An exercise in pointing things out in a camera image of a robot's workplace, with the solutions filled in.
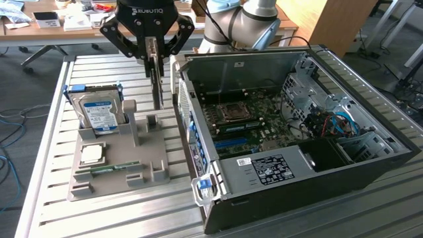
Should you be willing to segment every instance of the gray robot arm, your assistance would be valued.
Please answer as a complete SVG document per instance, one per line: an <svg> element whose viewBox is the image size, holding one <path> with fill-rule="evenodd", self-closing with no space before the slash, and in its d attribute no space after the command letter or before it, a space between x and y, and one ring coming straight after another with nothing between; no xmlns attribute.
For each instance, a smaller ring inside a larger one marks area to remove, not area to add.
<svg viewBox="0 0 423 238"><path fill-rule="evenodd" d="M257 50L271 43L279 29L277 0L210 0L207 7L225 35ZM210 17L206 18L205 40L199 53L231 51L230 43Z"/></svg>

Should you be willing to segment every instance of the blue pcie slot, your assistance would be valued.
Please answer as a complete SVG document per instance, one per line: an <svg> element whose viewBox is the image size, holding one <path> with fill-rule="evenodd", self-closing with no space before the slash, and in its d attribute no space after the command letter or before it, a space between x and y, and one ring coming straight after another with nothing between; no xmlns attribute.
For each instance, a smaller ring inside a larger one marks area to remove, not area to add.
<svg viewBox="0 0 423 238"><path fill-rule="evenodd" d="M241 137L241 138L231 139L231 140L217 141L214 143L214 146L217 147L217 149L219 149L219 148L225 148L225 147L234 146L234 145L243 145L246 143L247 143L247 138Z"/></svg>

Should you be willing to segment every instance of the power supply label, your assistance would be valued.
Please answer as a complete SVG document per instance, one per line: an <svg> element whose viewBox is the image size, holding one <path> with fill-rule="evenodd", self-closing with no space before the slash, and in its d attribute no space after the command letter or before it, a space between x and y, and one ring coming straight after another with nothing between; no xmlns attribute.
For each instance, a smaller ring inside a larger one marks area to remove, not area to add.
<svg viewBox="0 0 423 238"><path fill-rule="evenodd" d="M261 158L251 162L263 185L295 178L282 155Z"/></svg>

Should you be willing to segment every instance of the chair wheel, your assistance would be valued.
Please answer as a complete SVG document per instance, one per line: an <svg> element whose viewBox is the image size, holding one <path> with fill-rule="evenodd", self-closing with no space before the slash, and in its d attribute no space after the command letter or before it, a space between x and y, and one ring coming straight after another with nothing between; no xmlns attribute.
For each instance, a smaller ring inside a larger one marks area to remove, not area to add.
<svg viewBox="0 0 423 238"><path fill-rule="evenodd" d="M23 53L28 53L30 52L28 48L23 47L23 46L19 47L19 51L23 52Z"/></svg>
<svg viewBox="0 0 423 238"><path fill-rule="evenodd" d="M91 47L93 47L95 50L99 50L99 49L101 49L101 47L99 47L98 44L91 44Z"/></svg>
<svg viewBox="0 0 423 238"><path fill-rule="evenodd" d="M34 68L26 67L26 68L23 69L23 71L24 71L26 73L28 73L28 74L32 74L32 73L34 73Z"/></svg>

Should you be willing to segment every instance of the motherboard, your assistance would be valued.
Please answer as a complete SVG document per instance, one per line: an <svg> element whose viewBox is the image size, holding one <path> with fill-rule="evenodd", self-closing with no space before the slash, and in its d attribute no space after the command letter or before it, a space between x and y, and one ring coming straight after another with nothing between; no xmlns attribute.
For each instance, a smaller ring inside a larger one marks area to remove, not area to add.
<svg viewBox="0 0 423 238"><path fill-rule="evenodd" d="M297 139L278 107L279 93L265 89L243 91L242 101L202 105L221 159L287 147Z"/></svg>

